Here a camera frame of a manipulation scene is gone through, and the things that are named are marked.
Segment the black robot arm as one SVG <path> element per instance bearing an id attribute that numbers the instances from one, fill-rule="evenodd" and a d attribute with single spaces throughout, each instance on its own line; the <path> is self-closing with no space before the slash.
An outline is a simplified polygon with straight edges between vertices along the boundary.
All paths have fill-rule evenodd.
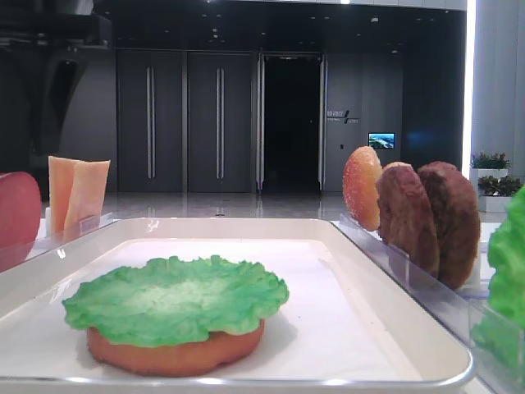
<path id="1" fill-rule="evenodd" d="M 88 60 L 82 48 L 112 45 L 112 23 L 96 1 L 2 1 L 1 59 L 21 79 L 36 154 L 55 153 Z"/>

